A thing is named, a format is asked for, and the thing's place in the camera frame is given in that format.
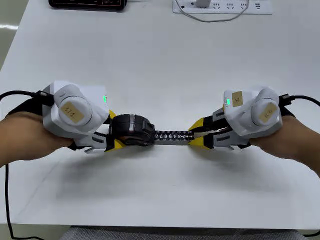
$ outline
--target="power outlet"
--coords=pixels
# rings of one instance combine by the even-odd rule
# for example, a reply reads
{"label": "power outlet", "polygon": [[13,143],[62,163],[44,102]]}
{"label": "power outlet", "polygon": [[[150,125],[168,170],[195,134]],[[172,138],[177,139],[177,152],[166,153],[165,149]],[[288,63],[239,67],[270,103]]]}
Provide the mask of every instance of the power outlet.
{"label": "power outlet", "polygon": [[[196,0],[177,0],[183,11],[188,14],[239,14],[247,6],[246,0],[211,0],[209,7],[200,8]],[[181,13],[176,0],[173,0],[173,12]],[[243,14],[272,14],[271,0],[249,0],[248,9]]]}

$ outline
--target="white cable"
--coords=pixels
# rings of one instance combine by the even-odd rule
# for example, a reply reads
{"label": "white cable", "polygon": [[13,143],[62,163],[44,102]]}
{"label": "white cable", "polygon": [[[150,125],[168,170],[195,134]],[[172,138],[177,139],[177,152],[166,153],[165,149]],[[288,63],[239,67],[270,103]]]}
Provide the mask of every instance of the white cable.
{"label": "white cable", "polygon": [[193,15],[191,15],[191,14],[189,14],[189,13],[186,13],[186,12],[181,8],[178,0],[175,0],[175,3],[178,5],[178,7],[179,7],[179,9],[180,9],[180,11],[181,11],[181,13],[182,13],[183,15],[185,15],[185,16],[187,16],[187,17],[189,17],[189,18],[192,18],[192,19],[194,19],[194,20],[200,21],[200,22],[202,22],[202,23],[219,23],[219,22],[229,22],[229,21],[232,21],[232,20],[237,19],[238,17],[240,17],[240,16],[248,9],[248,7],[249,7],[249,0],[246,0],[246,6],[245,6],[245,8],[244,8],[239,14],[237,14],[237,15],[234,16],[234,17],[226,18],[226,19],[217,19],[217,20],[203,20],[203,19],[198,18],[198,17],[196,17],[196,16],[193,16]]}

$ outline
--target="white table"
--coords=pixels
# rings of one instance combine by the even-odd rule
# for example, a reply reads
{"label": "white table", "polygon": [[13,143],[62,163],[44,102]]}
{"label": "white table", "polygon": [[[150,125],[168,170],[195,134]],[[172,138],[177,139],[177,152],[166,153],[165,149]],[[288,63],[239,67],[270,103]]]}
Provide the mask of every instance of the white table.
{"label": "white table", "polygon": [[[1,92],[55,80],[102,84],[112,110],[142,115],[159,130],[188,129],[220,108],[230,88],[266,85],[320,99],[320,1],[273,6],[273,15],[206,24],[173,14],[171,0],[130,2],[123,13],[53,10],[47,0],[30,0],[0,73]],[[4,100],[2,115],[23,99]],[[289,109],[320,131],[314,104],[297,100]],[[11,217],[19,224],[320,228],[316,174],[256,147],[62,149],[10,171]]]}

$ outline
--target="white plastic housing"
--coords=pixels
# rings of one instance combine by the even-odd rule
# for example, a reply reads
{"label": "white plastic housing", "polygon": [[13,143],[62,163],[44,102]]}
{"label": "white plastic housing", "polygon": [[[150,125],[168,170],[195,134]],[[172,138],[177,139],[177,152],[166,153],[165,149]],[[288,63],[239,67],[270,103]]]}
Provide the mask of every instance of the white plastic housing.
{"label": "white plastic housing", "polygon": [[279,96],[269,87],[224,92],[224,115],[243,138],[270,135],[282,127]]}
{"label": "white plastic housing", "polygon": [[57,136],[82,139],[92,135],[109,116],[104,86],[55,81],[45,91],[54,95],[55,104],[43,108],[43,125]]}

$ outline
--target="handwritten label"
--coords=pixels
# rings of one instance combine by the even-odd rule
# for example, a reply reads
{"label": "handwritten label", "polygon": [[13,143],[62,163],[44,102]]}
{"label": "handwritten label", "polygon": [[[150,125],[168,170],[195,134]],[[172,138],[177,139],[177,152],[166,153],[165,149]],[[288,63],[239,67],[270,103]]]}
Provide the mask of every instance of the handwritten label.
{"label": "handwritten label", "polygon": [[232,93],[232,107],[239,107],[244,104],[242,98],[242,91],[236,91]]}
{"label": "handwritten label", "polygon": [[66,102],[60,110],[75,124],[85,117],[70,101]]}
{"label": "handwritten label", "polygon": [[265,124],[271,116],[277,111],[277,106],[270,102],[260,114],[259,119]]}

